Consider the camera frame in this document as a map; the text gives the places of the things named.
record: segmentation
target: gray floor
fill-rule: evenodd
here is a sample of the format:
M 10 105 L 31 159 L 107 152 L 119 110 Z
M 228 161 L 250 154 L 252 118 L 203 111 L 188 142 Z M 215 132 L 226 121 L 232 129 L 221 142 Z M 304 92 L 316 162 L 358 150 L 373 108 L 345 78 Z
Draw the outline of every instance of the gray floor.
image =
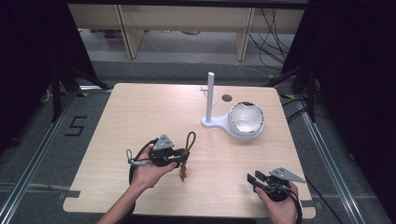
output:
M 246 83 L 240 85 L 262 86 L 269 81 L 269 76 L 278 76 L 279 71 L 268 68 L 263 63 L 279 68 L 281 63 L 260 55 L 257 47 L 249 41 L 247 56 L 243 62 L 236 59 L 232 34 L 200 33 L 198 35 L 185 35 L 173 31 L 148 31 L 134 60 L 127 58 L 127 54 L 120 38 L 104 38 L 103 34 L 91 33 L 83 30 L 81 36 L 90 55 L 93 66 L 99 78 L 109 84 L 129 81 L 137 78 L 140 82 L 166 83 L 166 75 L 173 71 L 185 71 L 186 79 L 180 82 L 200 82 L 203 79 L 191 80 L 193 77 L 204 77 L 206 69 L 221 70 L 224 73 L 220 83 L 233 85 L 233 75 L 244 74 Z M 259 43 L 262 42 L 258 35 L 253 35 Z M 285 45 L 290 45 L 293 35 L 279 36 Z M 279 58 L 278 50 L 269 48 Z M 136 77 L 134 71 L 141 75 Z M 292 78 L 279 84 L 276 89 L 280 94 L 291 94 L 290 84 Z M 96 124 L 106 105 L 109 93 L 90 93 L 87 97 L 77 97 L 64 115 L 64 120 L 50 143 L 49 150 L 32 178 L 30 188 L 15 211 L 11 223 L 94 223 L 102 214 L 69 214 L 63 211 L 64 195 L 73 182 L 74 175 L 84 156 Z M 298 103 L 284 106 L 285 116 L 296 112 Z M 23 175 L 25 167 L 35 155 L 40 146 L 41 139 L 50 126 L 52 105 L 51 101 L 39 107 L 31 117 L 29 124 L 21 134 L 21 144 L 9 147 L 0 157 L 0 199 L 4 202 L 13 186 Z M 351 191 L 366 223 L 390 223 L 378 199 L 373 194 L 357 164 L 346 157 L 347 146 L 338 135 L 336 127 L 323 106 L 316 106 L 316 125 L 320 130 L 327 148 L 332 153 L 332 158 L 339 169 L 343 180 Z M 74 116 L 84 115 L 81 125 L 84 132 L 81 137 L 67 138 L 66 133 L 74 130 L 68 128 Z M 313 140 L 312 133 L 307 128 L 304 115 L 290 123 L 290 131 L 299 154 L 304 173 L 314 186 L 326 199 L 336 214 L 344 223 L 356 223 L 347 214 L 345 205 L 340 200 L 337 188 L 334 186 L 329 169 L 319 153 L 318 146 Z M 318 193 L 311 186 L 310 191 L 317 205 L 317 216 L 305 219 L 303 223 L 337 223 L 334 215 L 326 204 L 319 198 Z M 269 223 L 268 219 L 257 219 L 257 223 Z

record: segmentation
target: hand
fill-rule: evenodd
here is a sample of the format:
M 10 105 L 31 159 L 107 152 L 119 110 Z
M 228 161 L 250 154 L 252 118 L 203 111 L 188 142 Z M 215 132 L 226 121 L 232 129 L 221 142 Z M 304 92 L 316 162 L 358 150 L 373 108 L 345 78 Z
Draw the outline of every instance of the hand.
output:
M 290 190 L 298 196 L 298 189 L 291 181 Z M 294 201 L 288 197 L 282 202 L 272 201 L 268 195 L 260 188 L 255 188 L 260 199 L 265 203 L 270 213 L 270 218 L 274 224 L 294 224 L 297 218 L 297 209 Z
M 140 161 L 149 159 L 149 152 L 151 149 L 152 146 L 146 147 L 138 159 Z M 131 187 L 142 190 L 153 188 L 163 175 L 173 171 L 176 166 L 177 163 L 172 162 L 167 166 L 158 167 L 149 163 L 149 161 L 147 164 L 139 165 L 134 168 L 134 177 Z

